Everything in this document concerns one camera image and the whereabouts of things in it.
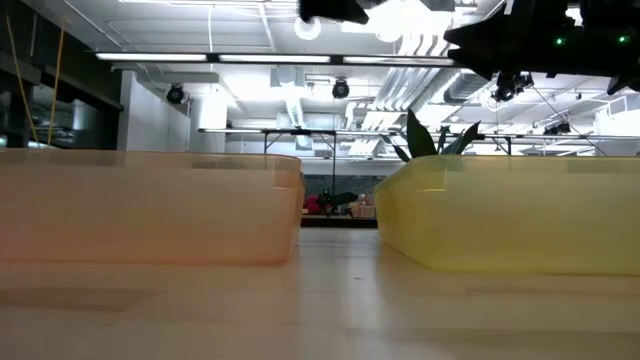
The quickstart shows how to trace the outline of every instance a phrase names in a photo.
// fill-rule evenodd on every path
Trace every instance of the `orange plastic bin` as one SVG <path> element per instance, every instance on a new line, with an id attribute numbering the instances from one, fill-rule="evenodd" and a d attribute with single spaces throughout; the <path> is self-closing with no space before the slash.
<path id="1" fill-rule="evenodd" d="M 0 261 L 277 264 L 298 239 L 300 160 L 0 152 Z"/>

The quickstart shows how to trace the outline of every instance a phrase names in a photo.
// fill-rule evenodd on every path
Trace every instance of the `translucent plastic bin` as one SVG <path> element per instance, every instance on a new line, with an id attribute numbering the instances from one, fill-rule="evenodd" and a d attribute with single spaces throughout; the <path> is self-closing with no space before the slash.
<path id="1" fill-rule="evenodd" d="M 0 151 L 0 260 L 283 263 L 303 196 L 291 157 Z"/>
<path id="2" fill-rule="evenodd" d="M 640 275 L 640 159 L 434 156 L 375 188 L 382 239 L 443 271 Z"/>

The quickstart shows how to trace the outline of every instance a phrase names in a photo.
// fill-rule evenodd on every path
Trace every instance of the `metal frame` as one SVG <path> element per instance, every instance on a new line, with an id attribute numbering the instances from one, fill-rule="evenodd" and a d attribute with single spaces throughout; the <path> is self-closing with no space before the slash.
<path id="1" fill-rule="evenodd" d="M 254 133 L 254 134 L 290 134 L 290 135 L 307 135 L 323 134 L 330 136 L 370 136 L 379 137 L 380 135 L 398 135 L 398 131 L 342 131 L 342 130 L 316 130 L 316 129 L 206 129 L 200 128 L 198 132 L 202 133 Z M 440 136 L 440 133 L 430 133 L 434 137 Z M 447 137 L 457 138 L 459 133 L 448 133 Z M 530 140 L 594 140 L 594 141 L 640 141 L 640 136 L 614 136 L 614 135 L 531 135 L 531 134 L 478 134 L 475 140 L 485 139 L 504 139 L 510 148 L 511 142 L 517 139 Z"/>
<path id="2" fill-rule="evenodd" d="M 198 129 L 198 132 L 208 132 L 205 129 Z M 331 175 L 331 195 L 336 194 L 336 149 L 338 148 L 338 135 L 335 130 L 305 130 L 305 129 L 262 129 L 260 131 L 264 134 L 264 154 L 267 155 L 267 150 L 273 145 L 283 134 L 290 135 L 303 135 L 303 136 L 312 136 L 314 134 L 320 135 L 320 138 L 324 140 L 325 143 L 331 148 L 333 156 L 332 156 L 332 175 Z M 273 141 L 268 142 L 269 134 L 278 134 L 278 136 L 273 139 Z M 330 135 L 333 136 L 333 146 L 325 139 L 322 135 Z"/>

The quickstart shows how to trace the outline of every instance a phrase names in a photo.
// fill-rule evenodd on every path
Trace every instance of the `cable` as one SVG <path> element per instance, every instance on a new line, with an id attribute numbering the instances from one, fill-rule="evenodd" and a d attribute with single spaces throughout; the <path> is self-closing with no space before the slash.
<path id="1" fill-rule="evenodd" d="M 211 13 L 213 6 L 209 7 L 209 16 L 207 17 L 207 29 L 209 29 L 209 52 L 213 52 L 213 39 L 211 36 Z M 209 64 L 209 71 L 213 72 L 213 64 Z"/>
<path id="2" fill-rule="evenodd" d="M 60 44 L 58 45 L 58 62 L 56 64 L 56 77 L 53 80 L 53 101 L 51 103 L 51 117 L 49 118 L 49 132 L 47 133 L 47 148 L 51 146 L 51 136 L 53 135 L 53 121 L 56 114 L 56 98 L 58 96 L 58 80 L 60 80 L 60 63 L 62 61 L 62 44 L 64 44 L 64 24 L 60 26 Z"/>
<path id="3" fill-rule="evenodd" d="M 24 103 L 24 109 L 27 113 L 27 119 L 29 120 L 29 126 L 31 126 L 31 131 L 33 132 L 33 138 L 36 140 L 38 144 L 38 149 L 40 149 L 40 141 L 38 141 L 38 134 L 36 134 L 36 128 L 33 125 L 33 119 L 31 118 L 31 110 L 29 110 L 29 103 L 27 102 L 27 95 L 24 91 L 24 85 L 22 85 L 22 75 L 20 75 L 20 66 L 18 65 L 18 55 L 16 55 L 16 44 L 13 40 L 13 31 L 11 30 L 11 20 L 9 19 L 9 15 L 6 15 L 7 19 L 7 30 L 9 31 L 9 42 L 11 43 L 11 54 L 13 55 L 13 63 L 16 66 L 16 75 L 18 76 L 18 86 L 20 87 L 20 94 L 22 95 L 22 102 Z"/>
<path id="4" fill-rule="evenodd" d="M 177 3 L 168 3 L 167 5 L 171 6 L 171 7 L 188 7 L 188 8 L 196 8 L 196 7 L 202 7 L 205 5 L 192 5 L 192 4 L 177 4 Z M 240 16 L 246 16 L 246 17 L 254 17 L 254 18 L 261 18 L 261 15 L 255 15 L 255 14 L 249 14 L 243 11 L 238 11 L 235 10 L 237 9 L 237 6 L 225 6 L 225 5 L 206 5 L 206 6 L 211 6 L 211 7 L 215 7 L 216 9 L 222 10 L 222 11 L 227 11 L 227 12 L 231 12 L 234 13 L 236 15 L 240 15 Z M 295 10 L 294 8 L 279 8 L 279 9 L 274 9 L 274 10 Z M 298 14 L 280 14 L 280 15 L 266 15 L 267 19 L 286 19 L 286 18 L 296 18 L 298 17 Z"/>
<path id="5" fill-rule="evenodd" d="M 556 113 L 556 116 L 558 116 L 558 117 L 559 117 L 560 119 L 562 119 L 562 120 L 565 120 L 565 118 L 564 118 L 562 115 L 560 115 L 560 112 L 558 112 L 558 110 L 556 110 L 556 108 L 554 108 L 554 107 L 553 107 L 553 105 L 551 105 L 551 104 L 549 103 L 549 101 L 547 101 L 547 99 L 546 99 L 544 96 L 542 96 L 542 94 L 540 93 L 540 91 L 538 91 L 538 89 L 536 89 L 536 87 L 535 87 L 534 85 L 531 85 L 531 88 L 532 88 L 532 89 L 533 89 L 533 90 L 534 90 L 534 91 L 535 91 L 535 92 L 536 92 L 536 93 L 537 93 L 537 94 L 542 98 L 542 100 L 544 100 L 544 102 L 545 102 L 547 105 L 549 105 L 549 107 L 551 108 L 551 110 L 553 110 L 553 112 L 555 112 L 555 113 Z M 587 136 L 582 135 L 582 134 L 580 133 L 580 131 L 578 131 L 578 129 L 576 129 L 573 125 L 571 125 L 571 123 L 570 123 L 570 122 L 568 122 L 568 121 L 567 121 L 567 124 L 569 124 L 569 126 L 571 127 L 571 129 L 572 129 L 573 131 L 575 131 L 576 133 L 578 133 L 578 135 L 580 135 L 580 136 L 584 137 L 584 139 L 585 139 L 585 140 L 587 140 L 587 142 L 588 142 L 589 144 L 591 144 L 591 146 L 593 146 L 593 147 L 594 147 L 594 148 L 596 148 L 598 151 L 600 151 L 600 152 L 602 153 L 602 155 L 604 155 L 604 156 L 609 156 L 609 155 L 607 155 L 607 153 L 605 153 L 604 151 L 602 151 L 602 149 L 600 149 L 600 147 L 598 147 L 598 145 L 596 145 L 593 141 L 589 140 L 589 138 L 588 138 Z"/>

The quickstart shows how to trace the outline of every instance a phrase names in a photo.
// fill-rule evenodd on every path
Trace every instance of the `fluorescent light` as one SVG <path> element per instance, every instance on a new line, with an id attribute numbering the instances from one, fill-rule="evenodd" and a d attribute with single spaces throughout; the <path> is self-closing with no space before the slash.
<path id="1" fill-rule="evenodd" d="M 96 56 L 100 60 L 109 61 L 207 61 L 205 54 L 97 53 Z"/>
<path id="2" fill-rule="evenodd" d="M 444 56 L 345 56 L 345 64 L 451 67 L 453 60 Z"/>
<path id="3" fill-rule="evenodd" d="M 257 129 L 200 129 L 201 132 L 207 133 L 225 133 L 225 134 L 260 134 L 262 130 Z"/>
<path id="4" fill-rule="evenodd" d="M 220 55 L 221 62 L 328 64 L 330 60 L 324 55 Z"/>

